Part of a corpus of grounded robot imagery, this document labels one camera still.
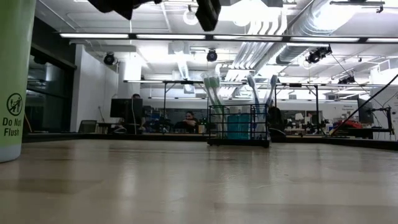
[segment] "white column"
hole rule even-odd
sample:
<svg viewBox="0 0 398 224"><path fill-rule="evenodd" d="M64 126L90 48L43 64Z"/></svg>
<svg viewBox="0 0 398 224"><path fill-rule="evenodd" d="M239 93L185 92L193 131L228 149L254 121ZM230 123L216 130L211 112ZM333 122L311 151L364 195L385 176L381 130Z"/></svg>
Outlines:
<svg viewBox="0 0 398 224"><path fill-rule="evenodd" d="M118 95L119 99L131 98L135 93L140 93L140 83L126 83L125 80L141 80L141 65L135 63L135 60L121 62L119 64L119 82Z"/></svg>

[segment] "security camera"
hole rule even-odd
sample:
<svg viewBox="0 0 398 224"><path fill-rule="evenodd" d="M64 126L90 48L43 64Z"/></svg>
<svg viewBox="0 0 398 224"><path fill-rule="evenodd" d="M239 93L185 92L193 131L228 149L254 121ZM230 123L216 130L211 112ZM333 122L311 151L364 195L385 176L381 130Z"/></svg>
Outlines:
<svg viewBox="0 0 398 224"><path fill-rule="evenodd" d="M217 53L216 53L216 50L214 50L214 49L209 50L209 52L207 53L207 61L208 61L208 62L215 62L215 61L217 61Z"/></svg>
<svg viewBox="0 0 398 224"><path fill-rule="evenodd" d="M105 65L114 65L114 64L116 64L116 62L117 62L117 60L114 57L114 52L106 53L106 56L104 58Z"/></svg>

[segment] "window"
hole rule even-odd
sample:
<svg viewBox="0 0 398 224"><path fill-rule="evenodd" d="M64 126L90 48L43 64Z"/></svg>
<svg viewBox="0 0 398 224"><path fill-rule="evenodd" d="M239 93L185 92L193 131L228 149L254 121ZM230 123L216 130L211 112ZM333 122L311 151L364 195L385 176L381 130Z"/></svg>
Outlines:
<svg viewBox="0 0 398 224"><path fill-rule="evenodd" d="M73 74L30 56L25 114L33 132L70 129Z"/></svg>

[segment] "ceiling light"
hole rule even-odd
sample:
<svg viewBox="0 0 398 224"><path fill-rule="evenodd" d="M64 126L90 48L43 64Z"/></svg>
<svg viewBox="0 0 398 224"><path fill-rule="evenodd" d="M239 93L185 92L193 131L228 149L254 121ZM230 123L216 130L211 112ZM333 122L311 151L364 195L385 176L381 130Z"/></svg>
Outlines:
<svg viewBox="0 0 398 224"><path fill-rule="evenodd" d="M246 84L244 82L220 82L222 85L243 85Z"/></svg>
<svg viewBox="0 0 398 224"><path fill-rule="evenodd" d="M291 41L297 42L357 42L356 37L292 37Z"/></svg>
<svg viewBox="0 0 398 224"><path fill-rule="evenodd" d="M398 42L398 38L369 38L366 42L368 42L368 43L373 43L373 42L394 43L394 42Z"/></svg>
<svg viewBox="0 0 398 224"><path fill-rule="evenodd" d="M247 99L244 99L244 98L223 98L223 100L251 100L251 98L247 98Z"/></svg>
<svg viewBox="0 0 398 224"><path fill-rule="evenodd" d="M178 34L137 34L138 39L183 39L204 40L205 35L178 35Z"/></svg>
<svg viewBox="0 0 398 224"><path fill-rule="evenodd" d="M74 38L74 39L128 39L129 34L60 34L63 38Z"/></svg>
<svg viewBox="0 0 398 224"><path fill-rule="evenodd" d="M195 16L195 13L192 12L191 6L188 6L188 9L184 12L182 19L190 26L194 26L199 22L198 18Z"/></svg>
<svg viewBox="0 0 398 224"><path fill-rule="evenodd" d="M128 83L163 83L163 81L151 81L151 80L125 80Z"/></svg>
<svg viewBox="0 0 398 224"><path fill-rule="evenodd" d="M207 100L207 98L199 98L199 97L179 97L179 100Z"/></svg>
<svg viewBox="0 0 398 224"><path fill-rule="evenodd" d="M256 35L215 35L215 40L256 40L256 41L281 41L282 37L267 37Z"/></svg>
<svg viewBox="0 0 398 224"><path fill-rule="evenodd" d="M164 97L148 97L148 99L163 100ZM166 99L171 100L171 99L175 99L175 97L166 97Z"/></svg>
<svg viewBox="0 0 398 224"><path fill-rule="evenodd" d="M244 98L244 99L247 99L247 100L251 100L251 96L235 96L235 97L237 97L237 98Z"/></svg>
<svg viewBox="0 0 398 224"><path fill-rule="evenodd" d="M356 0L356 1L331 1L331 5L340 6L382 6L385 4L384 1L366 1L366 0Z"/></svg>
<svg viewBox="0 0 398 224"><path fill-rule="evenodd" d="M164 100L164 97L148 97L148 99L153 100ZM200 97L166 97L166 100L207 100L207 98Z"/></svg>
<svg viewBox="0 0 398 224"><path fill-rule="evenodd" d="M288 47L329 47L329 44L314 43L286 43Z"/></svg>

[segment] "spotlight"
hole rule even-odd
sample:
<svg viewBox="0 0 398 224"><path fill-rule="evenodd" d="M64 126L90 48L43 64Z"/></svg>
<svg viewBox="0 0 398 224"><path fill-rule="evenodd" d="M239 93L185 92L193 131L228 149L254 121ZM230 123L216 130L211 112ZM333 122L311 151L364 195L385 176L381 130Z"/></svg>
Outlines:
<svg viewBox="0 0 398 224"><path fill-rule="evenodd" d="M105 65L114 65L114 64L116 64L116 62L117 62L117 60L114 57L114 52L106 53L106 56L104 58Z"/></svg>
<svg viewBox="0 0 398 224"><path fill-rule="evenodd" d="M208 62L215 62L215 61L217 61L217 53L216 53L216 50L214 50L214 49L209 50L209 52L207 53L207 61L208 61Z"/></svg>
<svg viewBox="0 0 398 224"><path fill-rule="evenodd" d="M310 51L310 55L305 59L308 63L318 63L320 60L324 59L326 55L333 53L331 47L319 47L316 50Z"/></svg>
<svg viewBox="0 0 398 224"><path fill-rule="evenodd" d="M350 83L356 83L354 76L349 76L347 78L342 78L341 80L338 80L338 84L350 84Z"/></svg>

